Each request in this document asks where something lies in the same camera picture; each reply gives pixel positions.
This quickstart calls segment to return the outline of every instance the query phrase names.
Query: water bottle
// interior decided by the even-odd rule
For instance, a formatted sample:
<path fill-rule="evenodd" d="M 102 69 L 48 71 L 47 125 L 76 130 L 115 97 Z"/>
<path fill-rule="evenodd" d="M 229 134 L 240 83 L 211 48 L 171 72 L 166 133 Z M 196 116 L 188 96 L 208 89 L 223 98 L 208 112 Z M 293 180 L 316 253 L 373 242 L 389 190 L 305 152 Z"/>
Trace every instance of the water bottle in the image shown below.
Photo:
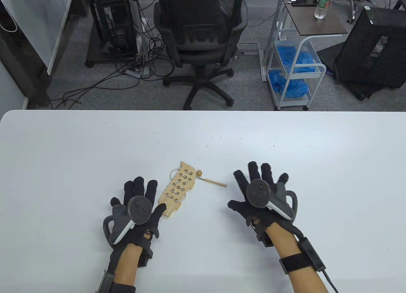
<path fill-rule="evenodd" d="M 327 11 L 329 10 L 331 4 L 331 0 L 319 0 L 319 3 L 316 6 L 316 10 L 314 12 L 314 16 L 321 20 L 326 17 Z"/>

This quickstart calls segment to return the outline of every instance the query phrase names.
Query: metal pole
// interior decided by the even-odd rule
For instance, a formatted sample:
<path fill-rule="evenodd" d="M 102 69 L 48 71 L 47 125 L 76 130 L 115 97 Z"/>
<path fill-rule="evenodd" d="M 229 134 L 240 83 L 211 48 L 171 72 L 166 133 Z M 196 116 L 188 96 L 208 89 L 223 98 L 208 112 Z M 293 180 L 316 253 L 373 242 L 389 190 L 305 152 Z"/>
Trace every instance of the metal pole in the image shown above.
<path fill-rule="evenodd" d="M 266 44 L 264 60 L 262 62 L 262 65 L 265 67 L 265 69 L 267 69 L 267 67 L 268 67 L 269 52 L 271 49 L 272 42 L 275 40 L 274 35 L 275 35 L 275 30 L 277 28 L 277 20 L 278 20 L 278 17 L 280 14 L 280 9 L 281 9 L 282 5 L 283 5 L 283 0 L 278 0 L 277 9 L 275 11 L 274 20 L 272 21 L 272 27 L 271 27 L 271 31 L 270 31 L 269 37 L 268 37 L 268 43 Z"/>
<path fill-rule="evenodd" d="M 145 40 L 145 32 L 144 28 L 142 27 L 142 18 L 141 18 L 141 11 L 140 11 L 140 6 L 138 4 L 138 0 L 130 0 L 131 4 L 131 13 L 134 21 L 134 27 L 137 33 L 141 37 L 141 47 L 142 47 L 142 53 L 144 54 L 144 61 L 148 62 L 149 61 L 149 55 L 148 55 L 148 46 L 147 46 L 147 41 Z M 144 72 L 143 75 L 149 75 L 149 68 L 148 66 L 144 67 Z"/>

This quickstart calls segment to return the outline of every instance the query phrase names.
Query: chair wheel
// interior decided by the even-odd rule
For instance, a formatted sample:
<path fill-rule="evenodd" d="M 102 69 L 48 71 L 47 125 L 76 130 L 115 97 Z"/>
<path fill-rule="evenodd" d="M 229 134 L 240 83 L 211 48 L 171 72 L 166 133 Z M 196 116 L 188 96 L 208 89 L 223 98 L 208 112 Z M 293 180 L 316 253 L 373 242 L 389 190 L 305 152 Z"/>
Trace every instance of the chair wheel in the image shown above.
<path fill-rule="evenodd" d="M 230 100 L 226 101 L 226 105 L 229 107 L 232 107 L 233 104 L 234 104 L 234 99 L 230 99 Z"/>

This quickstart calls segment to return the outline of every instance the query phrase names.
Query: gray carpet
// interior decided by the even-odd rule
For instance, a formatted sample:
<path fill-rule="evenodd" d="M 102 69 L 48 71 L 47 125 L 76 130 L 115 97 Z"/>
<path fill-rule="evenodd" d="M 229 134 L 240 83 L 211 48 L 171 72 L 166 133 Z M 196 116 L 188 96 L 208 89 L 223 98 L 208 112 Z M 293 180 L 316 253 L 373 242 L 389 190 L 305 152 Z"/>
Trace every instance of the gray carpet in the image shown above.
<path fill-rule="evenodd" d="M 246 1 L 249 11 L 249 25 L 256 25 L 270 16 L 277 3 L 277 0 Z M 373 1 L 380 7 L 384 6 L 384 0 Z M 149 3 L 149 0 L 142 0 L 141 6 Z M 333 9 L 339 12 L 345 27 L 350 30 L 352 26 L 345 23 L 350 11 L 349 3 L 337 2 L 333 5 Z M 152 6 L 145 10 L 149 23 L 153 23 L 152 12 Z M 74 23 L 75 27 L 63 48 L 63 54 L 54 69 L 52 83 L 49 86 L 48 94 L 52 99 L 61 97 L 66 91 L 90 86 L 115 71 L 114 65 L 95 65 L 91 69 L 84 65 L 92 25 L 91 16 L 73 20 L 71 23 Z M 241 42 L 258 42 L 264 48 L 271 23 L 272 19 L 269 19 L 258 27 L 247 27 L 241 36 Z M 315 39 L 312 43 L 316 50 L 320 50 L 345 39 L 346 36 Z M 193 110 L 273 110 L 274 105 L 269 86 L 261 81 L 258 58 L 253 56 L 241 57 L 237 61 L 231 60 L 230 65 L 235 70 L 234 77 L 218 77 L 214 81 L 232 96 L 235 101 L 234 106 L 226 107 L 225 103 L 215 94 L 200 90 L 192 103 Z M 157 61 L 155 66 L 160 74 L 165 74 L 169 69 L 163 61 Z M 184 73 L 192 74 L 191 67 L 176 68 L 174 75 Z M 106 81 L 100 86 L 125 88 L 136 83 L 136 79 L 123 76 Z M 140 81 L 138 86 L 128 90 L 91 90 L 80 99 L 81 104 L 76 104 L 72 109 L 181 110 L 190 90 L 191 86 L 188 85 L 172 84 L 170 87 L 163 87 L 161 81 Z M 282 110 L 301 110 L 301 107 Z M 402 89 L 382 90 L 373 94 L 370 99 L 360 102 L 347 89 L 326 75 L 310 110 L 405 111 L 406 95 Z"/>

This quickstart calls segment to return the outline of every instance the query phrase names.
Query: hand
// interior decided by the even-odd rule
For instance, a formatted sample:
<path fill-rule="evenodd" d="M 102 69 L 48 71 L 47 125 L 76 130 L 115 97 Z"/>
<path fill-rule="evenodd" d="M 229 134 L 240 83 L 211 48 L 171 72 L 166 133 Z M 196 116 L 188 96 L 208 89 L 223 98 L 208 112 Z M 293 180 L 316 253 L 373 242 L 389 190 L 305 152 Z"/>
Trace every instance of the hand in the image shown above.
<path fill-rule="evenodd" d="M 145 193 L 145 197 L 151 202 L 151 205 L 155 202 L 155 195 L 156 195 L 156 188 L 158 182 L 156 180 L 151 180 L 148 182 L 147 191 Z M 127 207 L 128 202 L 134 196 L 144 196 L 144 178 L 143 177 L 136 177 L 134 181 L 128 181 L 124 184 L 124 205 L 120 203 L 120 200 L 116 197 L 110 200 L 111 206 L 122 205 Z M 145 237 L 148 240 L 152 239 L 152 234 L 155 235 L 156 238 L 159 237 L 158 232 L 158 222 L 161 218 L 162 214 L 166 210 L 167 206 L 165 203 L 159 204 L 154 212 L 151 214 L 151 217 L 148 219 L 147 222 L 141 225 L 135 225 L 133 229 L 129 230 L 127 234 L 124 236 L 120 244 L 135 244 L 140 245 L 142 238 Z"/>
<path fill-rule="evenodd" d="M 255 162 L 249 162 L 248 164 L 248 171 L 250 174 L 250 180 L 260 179 L 261 176 L 258 172 L 258 166 Z M 268 183 L 271 190 L 276 190 L 276 184 L 272 179 L 272 172 L 271 167 L 269 164 L 264 163 L 261 165 L 261 172 L 262 172 L 262 179 Z M 231 200 L 228 203 L 228 207 L 232 210 L 238 212 L 242 217 L 245 218 L 247 226 L 252 226 L 257 233 L 257 238 L 259 241 L 262 241 L 265 246 L 273 246 L 272 241 L 269 239 L 268 235 L 266 235 L 265 230 L 272 225 L 274 222 L 278 222 L 283 220 L 278 213 L 274 210 L 269 210 L 268 208 L 257 208 L 253 206 L 246 197 L 246 190 L 248 187 L 248 181 L 245 178 L 244 174 L 241 170 L 237 170 L 234 172 L 234 177 L 237 180 L 238 186 L 244 195 L 244 202 L 238 202 L 235 200 Z M 281 174 L 278 179 L 278 183 L 286 184 L 288 181 L 289 176 L 287 173 Z"/>
<path fill-rule="evenodd" d="M 151 202 L 153 206 L 155 202 L 156 188 L 158 182 L 156 180 L 151 180 L 148 182 L 147 191 L 145 192 L 145 197 Z M 144 178 L 136 177 L 134 181 L 128 181 L 124 184 L 124 202 L 120 203 L 120 200 L 116 197 L 110 200 L 113 210 L 115 209 L 126 209 L 128 202 L 134 196 L 144 196 Z M 116 245 L 112 245 L 114 251 L 110 256 L 109 271 L 114 271 L 119 258 L 126 246 L 130 243 L 140 246 L 143 248 L 141 256 L 138 261 L 138 267 L 145 267 L 150 258 L 152 258 L 151 239 L 153 235 L 156 238 L 159 237 L 158 223 L 159 220 L 166 210 L 167 206 L 165 203 L 159 204 L 155 210 L 152 212 L 151 217 L 144 224 L 135 225 L 134 228 L 128 230 L 126 235 L 118 242 Z"/>

